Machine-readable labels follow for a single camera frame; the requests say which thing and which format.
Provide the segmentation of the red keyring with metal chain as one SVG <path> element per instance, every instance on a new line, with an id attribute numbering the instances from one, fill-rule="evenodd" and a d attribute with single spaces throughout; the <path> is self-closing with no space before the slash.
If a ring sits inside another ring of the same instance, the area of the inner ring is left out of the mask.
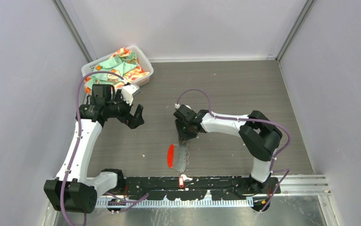
<path id="1" fill-rule="evenodd" d="M 167 151 L 167 165 L 170 169 L 178 173 L 186 171 L 186 165 L 189 161 L 189 147 L 185 141 L 178 144 L 171 144 Z"/>

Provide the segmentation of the key with red tag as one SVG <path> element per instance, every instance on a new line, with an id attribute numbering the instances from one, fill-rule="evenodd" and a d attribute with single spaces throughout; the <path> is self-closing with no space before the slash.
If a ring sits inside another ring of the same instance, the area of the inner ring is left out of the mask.
<path id="1" fill-rule="evenodd" d="M 185 174 L 181 174 L 179 176 L 179 180 L 178 180 L 179 188 L 184 188 L 185 187 L 185 182 L 186 181 L 192 181 L 192 180 L 193 180 L 193 178 L 188 177 Z"/>

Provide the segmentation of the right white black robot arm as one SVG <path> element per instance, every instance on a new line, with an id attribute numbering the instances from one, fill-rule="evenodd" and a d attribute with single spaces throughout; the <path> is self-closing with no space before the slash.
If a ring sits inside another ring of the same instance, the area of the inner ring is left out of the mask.
<path id="1" fill-rule="evenodd" d="M 269 186 L 272 160 L 283 137 L 278 127 L 260 111 L 248 115 L 226 115 L 209 110 L 193 111 L 187 105 L 175 105 L 175 126 L 178 133 L 179 159 L 186 160 L 187 141 L 199 133 L 222 133 L 239 137 L 253 157 L 249 175 L 250 188 L 262 193 Z"/>

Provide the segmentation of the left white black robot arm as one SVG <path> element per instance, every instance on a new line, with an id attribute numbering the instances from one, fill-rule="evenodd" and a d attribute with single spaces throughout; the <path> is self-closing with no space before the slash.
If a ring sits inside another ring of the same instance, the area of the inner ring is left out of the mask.
<path id="1" fill-rule="evenodd" d="M 115 118 L 135 129 L 144 124 L 143 106 L 131 114 L 133 98 L 139 87 L 127 83 L 116 90 L 112 85 L 94 84 L 87 101 L 78 108 L 74 136 L 66 159 L 54 179 L 46 180 L 44 192 L 57 211 L 92 213 L 97 199 L 106 192 L 119 195 L 125 190 L 120 169 L 104 169 L 88 179 L 88 166 L 94 145 L 105 122 Z"/>

